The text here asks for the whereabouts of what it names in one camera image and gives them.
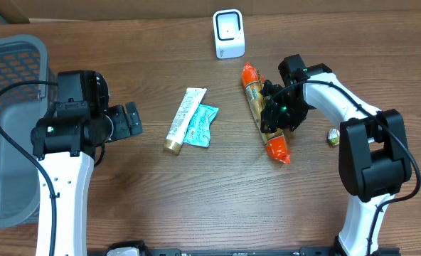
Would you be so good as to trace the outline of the orange biscuit pack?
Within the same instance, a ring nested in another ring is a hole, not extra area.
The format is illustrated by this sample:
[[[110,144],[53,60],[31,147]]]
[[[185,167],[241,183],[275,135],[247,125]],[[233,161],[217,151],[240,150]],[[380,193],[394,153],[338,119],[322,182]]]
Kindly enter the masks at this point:
[[[250,63],[244,65],[242,71],[242,84],[252,113],[253,119],[265,144],[265,149],[270,158],[284,164],[290,163],[291,149],[282,130],[273,133],[261,131],[261,112],[265,107],[265,99],[261,94],[264,87],[264,76]]]

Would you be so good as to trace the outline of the green tea drink pouch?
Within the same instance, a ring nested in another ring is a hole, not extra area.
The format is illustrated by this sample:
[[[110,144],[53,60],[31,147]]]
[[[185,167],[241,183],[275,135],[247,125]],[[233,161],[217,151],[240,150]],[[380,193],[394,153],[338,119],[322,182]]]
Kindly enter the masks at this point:
[[[331,146],[337,146],[340,143],[340,131],[332,128],[329,130],[327,135],[327,141]]]

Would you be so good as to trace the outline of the white tube with gold cap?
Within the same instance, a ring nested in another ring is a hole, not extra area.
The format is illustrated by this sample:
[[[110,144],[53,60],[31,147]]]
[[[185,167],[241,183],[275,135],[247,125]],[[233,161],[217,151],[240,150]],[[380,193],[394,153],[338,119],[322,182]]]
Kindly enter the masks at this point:
[[[173,155],[179,155],[188,125],[206,91],[207,89],[205,88],[189,87],[186,89],[186,93],[166,135],[164,151]]]

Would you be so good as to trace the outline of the teal snack packet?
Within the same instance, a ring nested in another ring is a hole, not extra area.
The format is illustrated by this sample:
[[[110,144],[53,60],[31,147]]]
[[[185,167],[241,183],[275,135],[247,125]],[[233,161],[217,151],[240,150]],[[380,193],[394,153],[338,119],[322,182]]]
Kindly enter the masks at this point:
[[[183,142],[192,146],[209,147],[210,125],[217,116],[217,107],[200,104],[188,125]]]

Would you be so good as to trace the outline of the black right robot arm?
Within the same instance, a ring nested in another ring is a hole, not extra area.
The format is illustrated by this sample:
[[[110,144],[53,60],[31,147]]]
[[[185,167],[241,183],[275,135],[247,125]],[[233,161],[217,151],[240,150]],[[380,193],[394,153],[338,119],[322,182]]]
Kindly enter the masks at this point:
[[[300,55],[278,66],[283,83],[266,81],[260,129],[293,132],[309,110],[319,110],[340,132],[339,177],[349,194],[346,219],[334,246],[315,255],[399,255],[378,246],[385,211],[417,168],[407,147],[402,115],[382,111],[346,89],[323,63],[306,66]]]

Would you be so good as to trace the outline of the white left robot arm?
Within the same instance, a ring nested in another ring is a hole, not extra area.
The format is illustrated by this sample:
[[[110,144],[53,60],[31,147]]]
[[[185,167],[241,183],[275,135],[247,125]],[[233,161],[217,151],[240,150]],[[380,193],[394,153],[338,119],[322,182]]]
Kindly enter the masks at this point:
[[[37,255],[86,255],[87,197],[99,146],[142,133],[134,102],[109,105],[104,77],[91,70],[58,74],[55,112],[31,132],[39,176]]]

